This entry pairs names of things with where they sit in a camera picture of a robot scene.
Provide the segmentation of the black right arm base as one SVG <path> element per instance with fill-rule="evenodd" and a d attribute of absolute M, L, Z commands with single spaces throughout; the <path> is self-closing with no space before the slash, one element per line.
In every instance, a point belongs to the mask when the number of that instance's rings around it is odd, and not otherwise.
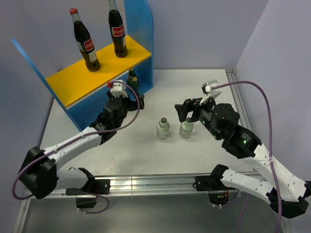
<path fill-rule="evenodd" d="M 195 176 L 194 179 L 192 187 L 197 192 L 207 192 L 208 200 L 213 208 L 222 209 L 227 207 L 240 195 L 238 189 L 226 187 L 209 175 Z"/>

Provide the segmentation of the cola bottle with red cap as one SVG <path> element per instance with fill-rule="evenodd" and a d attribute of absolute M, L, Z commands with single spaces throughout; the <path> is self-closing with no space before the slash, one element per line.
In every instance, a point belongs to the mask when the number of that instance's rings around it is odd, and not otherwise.
<path fill-rule="evenodd" d="M 96 72 L 101 68 L 99 59 L 97 58 L 94 43 L 91 35 L 79 16 L 76 8 L 69 10 L 73 21 L 74 36 L 76 43 L 83 56 L 86 67 L 90 72 Z"/>

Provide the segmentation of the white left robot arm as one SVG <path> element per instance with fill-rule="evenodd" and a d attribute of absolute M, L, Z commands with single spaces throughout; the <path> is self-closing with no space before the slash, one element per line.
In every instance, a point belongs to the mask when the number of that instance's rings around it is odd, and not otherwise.
<path fill-rule="evenodd" d="M 135 94 L 137 98 L 131 100 L 129 97 L 114 97 L 108 93 L 109 100 L 103 111 L 79 134 L 53 147 L 31 148 L 20 168 L 18 179 L 37 199 L 57 189 L 94 194 L 97 182 L 88 170 L 79 168 L 61 171 L 60 168 L 81 153 L 110 140 L 122 128 L 128 112 L 143 109 L 144 95 L 138 92 Z"/>

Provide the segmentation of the green Perrier glass bottle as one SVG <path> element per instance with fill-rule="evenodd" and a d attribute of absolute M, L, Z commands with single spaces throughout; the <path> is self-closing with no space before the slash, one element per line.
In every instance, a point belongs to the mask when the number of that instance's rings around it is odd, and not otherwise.
<path fill-rule="evenodd" d="M 134 69 L 129 69 L 128 76 L 127 76 L 127 84 L 131 86 L 134 90 L 138 91 L 139 89 L 139 82 Z"/>

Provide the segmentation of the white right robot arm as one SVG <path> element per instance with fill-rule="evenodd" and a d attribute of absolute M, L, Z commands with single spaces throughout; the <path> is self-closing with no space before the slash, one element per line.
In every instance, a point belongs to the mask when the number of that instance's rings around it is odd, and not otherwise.
<path fill-rule="evenodd" d="M 259 180 L 218 164 L 207 179 L 201 176 L 195 178 L 197 191 L 224 187 L 239 189 L 265 201 L 275 212 L 281 207 L 281 215 L 285 218 L 305 214 L 311 183 L 293 175 L 277 159 L 270 159 L 269 151 L 261 140 L 239 125 L 240 115 L 231 104 L 216 104 L 213 98 L 201 103 L 201 98 L 198 98 L 187 99 L 174 107 L 180 122 L 186 120 L 191 112 L 192 121 L 200 121 L 216 140 L 221 140 L 226 152 L 264 177 L 264 180 Z"/>

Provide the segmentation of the cola bottle without cap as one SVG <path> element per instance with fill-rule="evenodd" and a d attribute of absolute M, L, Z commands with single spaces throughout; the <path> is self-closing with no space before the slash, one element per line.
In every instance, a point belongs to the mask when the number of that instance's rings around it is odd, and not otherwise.
<path fill-rule="evenodd" d="M 125 30 L 122 17 L 117 9 L 116 2 L 109 0 L 108 23 L 111 33 L 111 38 L 114 45 L 115 55 L 119 58 L 127 56 L 127 46 L 125 39 Z"/>

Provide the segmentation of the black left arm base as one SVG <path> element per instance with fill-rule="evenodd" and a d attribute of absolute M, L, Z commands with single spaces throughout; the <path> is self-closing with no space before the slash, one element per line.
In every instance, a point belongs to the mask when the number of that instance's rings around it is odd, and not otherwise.
<path fill-rule="evenodd" d="M 66 196 L 79 196 L 87 193 L 90 198 L 78 198 L 76 197 L 76 207 L 79 209 L 93 209 L 99 197 L 97 195 L 108 195 L 110 191 L 109 179 L 93 179 L 88 181 L 81 189 L 67 188 Z"/>

